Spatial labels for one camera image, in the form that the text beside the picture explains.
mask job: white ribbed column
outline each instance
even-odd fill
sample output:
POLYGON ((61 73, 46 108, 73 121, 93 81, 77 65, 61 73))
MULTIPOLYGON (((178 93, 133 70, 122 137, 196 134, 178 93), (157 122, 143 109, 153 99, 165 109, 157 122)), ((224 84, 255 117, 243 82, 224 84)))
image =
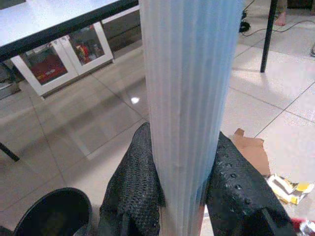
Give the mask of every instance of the white ribbed column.
POLYGON ((242 0, 140 0, 163 236, 200 234, 241 12, 242 0))

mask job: person's foot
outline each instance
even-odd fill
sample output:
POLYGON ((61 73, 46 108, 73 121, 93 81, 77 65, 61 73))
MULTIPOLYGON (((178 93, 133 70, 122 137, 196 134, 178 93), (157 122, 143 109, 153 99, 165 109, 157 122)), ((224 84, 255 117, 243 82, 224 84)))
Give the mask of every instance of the person's foot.
POLYGON ((285 26, 285 12, 281 13, 275 21, 276 26, 285 26))

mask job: black bucket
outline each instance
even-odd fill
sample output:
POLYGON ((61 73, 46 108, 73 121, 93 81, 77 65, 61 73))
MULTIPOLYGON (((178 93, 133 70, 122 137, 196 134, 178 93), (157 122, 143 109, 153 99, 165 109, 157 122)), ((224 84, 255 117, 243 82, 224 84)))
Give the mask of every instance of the black bucket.
POLYGON ((92 207, 76 188, 55 190, 39 199, 22 217, 15 236, 83 236, 91 230, 92 207))

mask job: food wrapper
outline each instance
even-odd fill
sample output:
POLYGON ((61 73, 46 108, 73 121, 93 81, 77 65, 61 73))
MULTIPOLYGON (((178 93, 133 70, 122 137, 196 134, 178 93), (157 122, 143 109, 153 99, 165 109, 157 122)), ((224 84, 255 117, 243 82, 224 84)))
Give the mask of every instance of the food wrapper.
POLYGON ((269 176, 267 183, 275 195, 286 204, 292 203, 298 205, 314 189, 314 184, 292 183, 277 174, 269 176))

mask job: table leg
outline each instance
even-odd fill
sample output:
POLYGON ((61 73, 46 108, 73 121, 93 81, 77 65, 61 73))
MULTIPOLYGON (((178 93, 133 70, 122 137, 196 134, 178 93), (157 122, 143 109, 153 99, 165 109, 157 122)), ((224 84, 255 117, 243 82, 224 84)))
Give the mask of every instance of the table leg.
POLYGON ((266 69, 268 52, 269 52, 269 45, 270 45, 271 33, 272 33, 272 26, 274 24, 274 19, 275 19, 276 9, 277 9, 277 2, 278 2, 278 0, 271 0, 271 3, 270 3, 270 10, 269 10, 269 16, 268 16, 268 24, 267 24, 267 31, 266 31, 266 37, 265 37, 264 51, 262 54, 262 60, 261 60, 261 66, 260 66, 260 72, 261 73, 264 73, 265 69, 266 69))
POLYGON ((15 155, 13 152, 11 152, 11 150, 8 149, 3 143, 0 143, 0 149, 15 162, 20 160, 20 158, 17 155, 15 155))

